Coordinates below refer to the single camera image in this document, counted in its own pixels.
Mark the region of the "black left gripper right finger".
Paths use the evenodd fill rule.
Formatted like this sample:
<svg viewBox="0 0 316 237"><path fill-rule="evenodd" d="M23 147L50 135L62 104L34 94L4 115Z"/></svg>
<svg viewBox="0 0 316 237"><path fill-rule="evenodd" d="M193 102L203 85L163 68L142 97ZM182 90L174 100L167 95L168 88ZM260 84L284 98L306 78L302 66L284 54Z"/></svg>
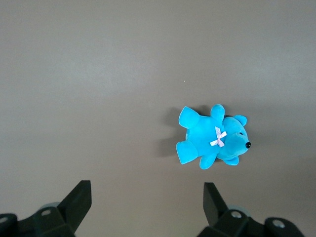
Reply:
<svg viewBox="0 0 316 237"><path fill-rule="evenodd" d="M204 183L203 209L208 221L199 237L304 237L292 222L269 217L260 224L245 212L228 208L214 183Z"/></svg>

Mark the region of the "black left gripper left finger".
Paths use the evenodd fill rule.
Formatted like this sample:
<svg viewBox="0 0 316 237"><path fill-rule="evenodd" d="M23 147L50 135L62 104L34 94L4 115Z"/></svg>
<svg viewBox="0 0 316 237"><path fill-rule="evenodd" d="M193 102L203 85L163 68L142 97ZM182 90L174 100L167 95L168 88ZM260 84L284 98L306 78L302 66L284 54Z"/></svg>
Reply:
<svg viewBox="0 0 316 237"><path fill-rule="evenodd" d="M30 217L0 215L2 237L74 237L92 205L91 181L81 180L60 202L47 204Z"/></svg>

